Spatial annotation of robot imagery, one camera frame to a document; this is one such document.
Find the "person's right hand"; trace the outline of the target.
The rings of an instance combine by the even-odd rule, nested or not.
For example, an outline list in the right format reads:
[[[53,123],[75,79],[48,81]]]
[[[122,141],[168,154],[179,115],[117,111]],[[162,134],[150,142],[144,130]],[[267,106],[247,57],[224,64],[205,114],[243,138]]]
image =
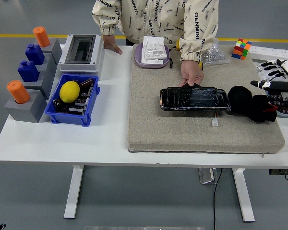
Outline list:
[[[122,50],[117,46],[114,35],[103,35],[104,49],[111,50],[119,55],[122,54]]]

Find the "person's left hand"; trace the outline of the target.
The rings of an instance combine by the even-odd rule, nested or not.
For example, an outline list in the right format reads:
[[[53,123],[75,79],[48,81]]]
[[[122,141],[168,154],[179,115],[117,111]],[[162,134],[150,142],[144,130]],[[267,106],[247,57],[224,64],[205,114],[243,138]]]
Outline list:
[[[193,86],[195,83],[200,84],[204,78],[204,73],[199,66],[199,63],[193,60],[183,60],[181,62],[182,80],[179,86],[188,84]]]

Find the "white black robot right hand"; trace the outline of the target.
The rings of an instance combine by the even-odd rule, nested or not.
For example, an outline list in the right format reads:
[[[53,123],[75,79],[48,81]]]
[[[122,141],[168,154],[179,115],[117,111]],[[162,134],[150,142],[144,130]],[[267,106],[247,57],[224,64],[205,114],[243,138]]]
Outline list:
[[[269,92],[288,92],[288,60],[272,60],[259,65],[261,80],[250,84]]]

